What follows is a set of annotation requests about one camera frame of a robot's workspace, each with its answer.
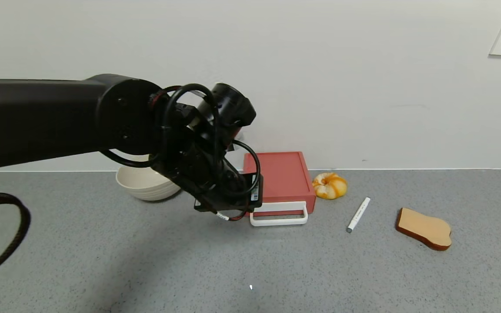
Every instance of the red wire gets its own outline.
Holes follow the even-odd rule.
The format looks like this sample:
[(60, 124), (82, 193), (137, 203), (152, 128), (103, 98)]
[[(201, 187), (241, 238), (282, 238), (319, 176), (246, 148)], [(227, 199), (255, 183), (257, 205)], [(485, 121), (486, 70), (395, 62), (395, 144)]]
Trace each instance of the red wire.
[(165, 93), (169, 93), (170, 91), (176, 91), (177, 89), (179, 89), (180, 86), (172, 86), (172, 87), (167, 87), (165, 89), (162, 89), (160, 90), (157, 95), (152, 99), (152, 103), (150, 103), (150, 109), (153, 109), (154, 108), (154, 105), (156, 104), (157, 102), (157, 99), (159, 99), (159, 97), (161, 97), (162, 95), (164, 95)]

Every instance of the black cable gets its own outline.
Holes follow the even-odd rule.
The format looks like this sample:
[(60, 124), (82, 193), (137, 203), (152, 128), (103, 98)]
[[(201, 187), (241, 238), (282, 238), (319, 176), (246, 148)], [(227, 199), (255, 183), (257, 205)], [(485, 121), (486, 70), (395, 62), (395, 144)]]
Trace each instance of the black cable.
[(0, 255), (0, 265), (2, 265), (18, 248), (22, 240), (24, 240), (30, 226), (30, 211), (18, 198), (16, 198), (16, 196), (7, 193), (0, 193), (0, 204), (14, 204), (18, 207), (20, 212), (20, 225), (18, 226), (17, 233), (14, 235), (9, 246), (7, 246), (5, 251)]
[(212, 107), (212, 115), (214, 116), (214, 156), (213, 156), (213, 163), (214, 163), (214, 172), (216, 172), (216, 167), (217, 167), (217, 136), (218, 136), (218, 131), (219, 131), (219, 109), (217, 108), (217, 102), (215, 101), (214, 95), (210, 91), (210, 89), (204, 87), (203, 85), (199, 83), (189, 83), (187, 85), (184, 85), (182, 87), (179, 87), (173, 95), (169, 98), (169, 101), (167, 102), (167, 105), (165, 106), (164, 109), (164, 114), (162, 115), (161, 119), (161, 129), (163, 130), (162, 134), (162, 140), (161, 140), (161, 150), (160, 154), (165, 156), (167, 154), (167, 131), (171, 129), (171, 112), (173, 111), (173, 108), (175, 107), (175, 103), (181, 98), (182, 95), (185, 93), (189, 93), (191, 91), (200, 91), (204, 94), (203, 100), (208, 103)]
[[(175, 91), (177, 89), (181, 88), (181, 86), (169, 86), (169, 87), (165, 87), (163, 88), (162, 90), (158, 91), (156, 96), (152, 99), (152, 101), (150, 102), (150, 109), (153, 110), (154, 109), (154, 106), (157, 102), (157, 99), (159, 99), (159, 97), (161, 97), (162, 95), (165, 95), (171, 91)], [(109, 150), (103, 150), (103, 151), (100, 151), (101, 154), (105, 155), (106, 157), (110, 158), (111, 160), (113, 160), (114, 162), (117, 162), (123, 166), (130, 166), (130, 167), (133, 167), (133, 168), (147, 168), (147, 167), (150, 167), (152, 166), (155, 161), (157, 160), (158, 158), (158, 154), (154, 155), (153, 158), (149, 159), (148, 161), (133, 161), (133, 160), (129, 160), (129, 159), (125, 159)]]
[(105, 155), (106, 157), (110, 158), (111, 160), (119, 163), (119, 164), (122, 164), (124, 166), (130, 166), (131, 168), (150, 167), (156, 162), (157, 156), (158, 156), (158, 154), (155, 154), (148, 161), (133, 161), (133, 160), (125, 159), (125, 158), (123, 158), (123, 157), (121, 157), (121, 156), (119, 156), (119, 155), (117, 155), (109, 150), (103, 150), (103, 151), (100, 151), (100, 153)]
[(235, 140), (235, 139), (233, 139), (231, 142), (235, 145), (242, 147), (243, 149), (248, 151), (250, 153), (250, 155), (252, 155), (252, 158), (254, 159), (254, 163), (256, 164), (256, 178), (255, 178), (254, 182), (252, 183), (252, 185), (250, 185), (249, 188), (247, 188), (246, 190), (240, 191), (240, 192), (234, 192), (232, 190), (227, 190), (224, 188), (224, 186), (221, 183), (220, 183), (220, 187), (229, 196), (245, 196), (246, 194), (249, 194), (250, 192), (252, 192), (252, 190), (254, 190), (254, 188), (256, 188), (256, 186), (258, 185), (258, 182), (260, 180), (260, 171), (261, 171), (260, 160), (258, 159), (258, 155), (256, 155), (256, 152), (254, 152), (254, 150), (251, 149), (251, 147), (249, 147), (248, 145), (242, 143), (241, 141)]

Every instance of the bread slice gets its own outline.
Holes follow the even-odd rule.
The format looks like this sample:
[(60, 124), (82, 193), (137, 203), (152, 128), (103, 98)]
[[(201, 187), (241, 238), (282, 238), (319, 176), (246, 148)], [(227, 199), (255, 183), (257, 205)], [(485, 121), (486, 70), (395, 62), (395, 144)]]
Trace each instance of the bread slice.
[(451, 246), (451, 228), (448, 223), (408, 208), (401, 208), (395, 229), (423, 242), (434, 250), (444, 251)]

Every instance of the white bowl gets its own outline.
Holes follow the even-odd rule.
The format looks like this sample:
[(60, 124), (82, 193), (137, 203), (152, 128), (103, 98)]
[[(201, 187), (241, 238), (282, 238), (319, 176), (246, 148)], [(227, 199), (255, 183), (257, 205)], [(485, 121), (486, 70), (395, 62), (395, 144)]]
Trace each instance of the white bowl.
[(162, 200), (179, 191), (179, 186), (151, 168), (121, 167), (115, 174), (117, 183), (141, 200)]
[(178, 192), (181, 188), (179, 186), (175, 185), (176, 188), (173, 188), (172, 190), (169, 190), (165, 193), (161, 194), (144, 194), (144, 195), (132, 195), (136, 198), (139, 198), (140, 200), (145, 200), (145, 201), (157, 201), (157, 200), (163, 200), (165, 198), (168, 198), (170, 196), (173, 196), (176, 192)]

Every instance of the label sticker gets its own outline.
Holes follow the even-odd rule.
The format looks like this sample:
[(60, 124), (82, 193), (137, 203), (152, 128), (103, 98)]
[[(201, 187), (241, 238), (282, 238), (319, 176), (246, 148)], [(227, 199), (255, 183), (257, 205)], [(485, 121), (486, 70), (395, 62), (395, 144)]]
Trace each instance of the label sticker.
[[(255, 179), (255, 178), (256, 178), (256, 175), (253, 175), (253, 176), (252, 176), (252, 180), (253, 180), (253, 182), (254, 182), (254, 179)], [(259, 183), (258, 183), (258, 184), (256, 184), (256, 187), (254, 187), (254, 188), (252, 189), (252, 192), (250, 192), (250, 194), (251, 194), (251, 195), (250, 195), (250, 200), (251, 200), (251, 201), (256, 201), (256, 200), (258, 200), (258, 187), (259, 187), (259, 186), (260, 186), (260, 184), (259, 184)]]

